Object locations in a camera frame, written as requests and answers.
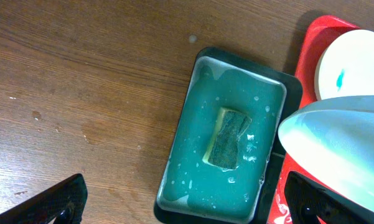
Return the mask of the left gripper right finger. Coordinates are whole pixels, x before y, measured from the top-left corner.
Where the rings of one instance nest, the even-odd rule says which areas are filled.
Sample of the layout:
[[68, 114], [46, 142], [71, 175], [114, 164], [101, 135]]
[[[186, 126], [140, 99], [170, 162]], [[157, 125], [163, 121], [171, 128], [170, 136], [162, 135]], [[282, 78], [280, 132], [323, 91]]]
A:
[[284, 188], [293, 224], [374, 223], [374, 212], [298, 172], [290, 172]]

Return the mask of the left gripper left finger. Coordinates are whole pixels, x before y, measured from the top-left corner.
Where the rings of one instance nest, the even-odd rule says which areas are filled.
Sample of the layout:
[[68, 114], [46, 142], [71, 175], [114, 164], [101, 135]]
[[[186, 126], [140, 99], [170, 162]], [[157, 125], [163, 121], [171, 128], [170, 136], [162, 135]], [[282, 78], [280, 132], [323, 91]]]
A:
[[80, 224], [87, 197], [83, 176], [74, 174], [0, 214], [0, 223]]

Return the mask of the light blue plate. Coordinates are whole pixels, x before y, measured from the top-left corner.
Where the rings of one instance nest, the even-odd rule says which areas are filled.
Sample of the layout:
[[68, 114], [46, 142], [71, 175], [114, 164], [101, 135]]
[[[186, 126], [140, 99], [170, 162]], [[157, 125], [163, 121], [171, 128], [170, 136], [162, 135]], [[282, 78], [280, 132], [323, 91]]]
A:
[[374, 96], [311, 103], [286, 118], [278, 136], [302, 168], [374, 212]]

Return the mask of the green yellow sponge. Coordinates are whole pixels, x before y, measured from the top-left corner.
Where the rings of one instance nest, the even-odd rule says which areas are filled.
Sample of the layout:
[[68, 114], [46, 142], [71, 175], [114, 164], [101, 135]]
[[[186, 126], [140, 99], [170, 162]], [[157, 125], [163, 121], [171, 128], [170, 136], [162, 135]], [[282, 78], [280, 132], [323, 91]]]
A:
[[221, 107], [203, 162], [225, 170], [235, 170], [238, 163], [238, 143], [252, 119], [245, 113]]

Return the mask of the mint green plate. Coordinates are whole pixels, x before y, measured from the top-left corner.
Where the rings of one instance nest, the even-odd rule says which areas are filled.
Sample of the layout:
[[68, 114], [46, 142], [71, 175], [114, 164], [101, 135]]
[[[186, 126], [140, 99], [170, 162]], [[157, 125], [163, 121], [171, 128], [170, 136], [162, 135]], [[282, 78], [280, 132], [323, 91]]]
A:
[[336, 38], [316, 66], [314, 92], [318, 100], [374, 95], [374, 32], [351, 30]]

